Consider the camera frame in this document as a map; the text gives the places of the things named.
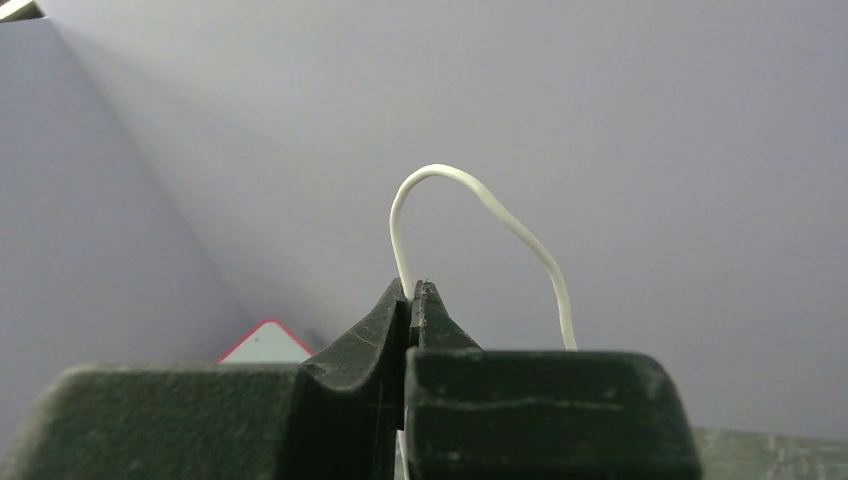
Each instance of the white surface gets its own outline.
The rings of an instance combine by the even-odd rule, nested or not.
[[[359,320],[398,182],[450,163],[567,265],[581,347],[655,355],[697,424],[848,438],[848,3],[40,5],[254,318]],[[561,348],[484,212],[416,190],[417,276],[484,347]]]
[[[53,26],[0,25],[0,457],[63,369],[214,360],[252,324]]]
[[[243,339],[220,363],[302,362],[309,353],[279,323],[263,322]]]

